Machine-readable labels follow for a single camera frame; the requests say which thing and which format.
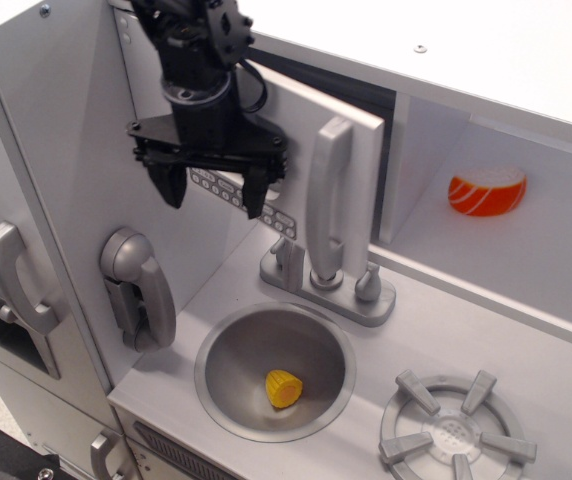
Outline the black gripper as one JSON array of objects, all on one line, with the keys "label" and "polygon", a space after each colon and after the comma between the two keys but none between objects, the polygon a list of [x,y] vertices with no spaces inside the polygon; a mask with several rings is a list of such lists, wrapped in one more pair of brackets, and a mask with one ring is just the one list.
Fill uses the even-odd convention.
[{"label": "black gripper", "polygon": [[131,122],[127,134],[135,139],[136,160],[175,209],[185,198],[188,168],[221,170],[242,174],[242,205],[249,219],[258,218],[270,178],[287,170],[285,134],[248,118],[230,99],[203,108],[175,104],[170,114]]}]

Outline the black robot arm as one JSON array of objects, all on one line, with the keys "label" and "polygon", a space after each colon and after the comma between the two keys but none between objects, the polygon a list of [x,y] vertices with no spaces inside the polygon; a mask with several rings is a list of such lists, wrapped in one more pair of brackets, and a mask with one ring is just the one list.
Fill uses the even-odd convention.
[{"label": "black robot arm", "polygon": [[252,20],[234,1],[135,1],[132,8],[158,53],[172,109],[130,124],[136,160],[174,208],[182,205],[189,169],[239,174],[241,203],[249,218],[260,217],[269,186],[285,176],[287,139],[248,117],[265,105],[266,91],[249,106],[240,100],[236,67],[262,78],[245,58]]}]

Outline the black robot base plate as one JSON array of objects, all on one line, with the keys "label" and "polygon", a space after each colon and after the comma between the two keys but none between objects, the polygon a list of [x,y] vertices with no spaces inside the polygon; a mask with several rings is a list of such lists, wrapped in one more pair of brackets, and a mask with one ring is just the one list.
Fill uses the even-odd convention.
[{"label": "black robot base plate", "polygon": [[0,479],[67,479],[59,460],[43,456],[0,430]]}]

